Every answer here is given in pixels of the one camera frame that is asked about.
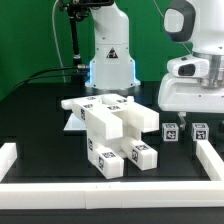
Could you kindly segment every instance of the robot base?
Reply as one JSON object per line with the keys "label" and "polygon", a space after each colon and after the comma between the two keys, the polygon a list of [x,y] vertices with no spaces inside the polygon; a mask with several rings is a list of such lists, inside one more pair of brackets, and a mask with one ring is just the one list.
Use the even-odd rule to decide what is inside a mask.
{"label": "robot base", "polygon": [[108,93],[116,93],[119,95],[129,95],[134,92],[138,92],[141,88],[141,83],[138,81],[138,83],[135,86],[132,86],[130,88],[126,89],[97,89],[91,86],[88,86],[86,84],[86,92],[93,94],[93,95],[99,95],[99,94],[108,94]]}
{"label": "robot base", "polygon": [[206,89],[198,79],[167,74],[160,86],[158,104],[164,111],[223,113],[224,88]]}

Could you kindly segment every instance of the robot body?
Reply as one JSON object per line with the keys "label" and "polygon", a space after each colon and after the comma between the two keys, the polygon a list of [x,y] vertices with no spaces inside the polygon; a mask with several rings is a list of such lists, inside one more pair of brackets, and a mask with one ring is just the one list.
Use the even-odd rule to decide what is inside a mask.
{"label": "robot body", "polygon": [[135,78],[135,61],[129,53],[129,20],[114,3],[92,9],[95,28],[95,57],[90,62],[86,87],[123,90],[140,85]]}
{"label": "robot body", "polygon": [[222,0],[174,0],[166,11],[168,36],[174,42],[192,42],[193,53],[168,62],[159,93],[162,110],[224,111],[223,9]]}

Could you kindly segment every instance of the green wall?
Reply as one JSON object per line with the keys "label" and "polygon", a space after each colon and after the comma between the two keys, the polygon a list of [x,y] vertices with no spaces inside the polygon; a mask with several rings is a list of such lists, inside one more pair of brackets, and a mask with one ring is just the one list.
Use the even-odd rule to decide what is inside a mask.
{"label": "green wall", "polygon": [[[164,12],[170,0],[157,0]],[[44,68],[59,66],[51,24],[55,0],[7,0],[0,7],[0,100],[13,85]],[[117,0],[130,19],[131,55],[137,77],[158,81],[166,74],[169,59],[187,54],[168,40],[163,21],[152,0]],[[57,10],[56,25],[65,65],[72,65],[72,46],[67,14]],[[94,56],[91,17],[78,24],[80,50],[85,63]]]}

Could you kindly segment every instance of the white block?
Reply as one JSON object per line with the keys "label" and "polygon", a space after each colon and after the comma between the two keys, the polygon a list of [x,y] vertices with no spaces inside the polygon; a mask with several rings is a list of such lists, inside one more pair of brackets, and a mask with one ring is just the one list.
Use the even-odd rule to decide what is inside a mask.
{"label": "white block", "polygon": [[209,127],[206,123],[193,123],[192,124],[192,138],[193,141],[208,140]]}
{"label": "white block", "polygon": [[120,183],[98,183],[86,192],[87,209],[121,208],[121,204]]}
{"label": "white block", "polygon": [[197,141],[196,155],[212,181],[224,181],[224,163],[209,141]]}
{"label": "white block", "polygon": [[143,133],[159,130],[159,113],[135,102],[128,103],[127,121]]}
{"label": "white block", "polygon": [[115,104],[125,104],[127,99],[118,94],[105,94],[102,95],[103,104],[115,105]]}
{"label": "white block", "polygon": [[157,167],[158,152],[143,141],[127,137],[122,141],[121,148],[128,155],[128,158],[141,170]]}
{"label": "white block", "polygon": [[96,184],[2,184],[0,209],[85,209]]}
{"label": "white block", "polygon": [[107,179],[123,176],[124,160],[110,148],[96,149],[95,166]]}
{"label": "white block", "polygon": [[17,151],[15,143],[6,143],[0,148],[0,182],[5,177],[15,160]]}
{"label": "white block", "polygon": [[123,136],[122,120],[110,112],[88,110],[78,104],[72,105],[72,111],[88,128],[95,130],[105,139]]}
{"label": "white block", "polygon": [[224,204],[223,182],[122,183],[122,208],[212,207]]}
{"label": "white block", "polygon": [[179,127],[176,123],[163,123],[162,124],[163,141],[177,142],[179,136]]}

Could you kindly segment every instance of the black table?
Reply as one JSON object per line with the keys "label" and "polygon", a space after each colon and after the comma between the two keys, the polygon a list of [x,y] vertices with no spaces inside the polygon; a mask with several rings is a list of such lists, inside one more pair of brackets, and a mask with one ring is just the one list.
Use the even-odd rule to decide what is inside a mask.
{"label": "black table", "polygon": [[[144,82],[130,93],[138,103],[160,113],[160,123],[179,123],[174,112],[162,112],[157,105],[158,82]],[[64,132],[71,112],[63,99],[92,95],[80,85],[29,84],[0,102],[0,144],[16,142],[18,159],[3,183],[105,182],[87,159],[86,133]],[[124,177],[110,181],[209,180],[195,156],[192,123],[208,123],[209,140],[224,159],[224,134],[218,132],[222,114],[188,114],[188,129],[179,142],[165,143],[161,130],[143,134],[142,139],[159,153],[158,168],[139,170],[125,160]],[[223,223],[224,208],[161,208],[109,210],[25,210],[0,211],[1,223]]]}

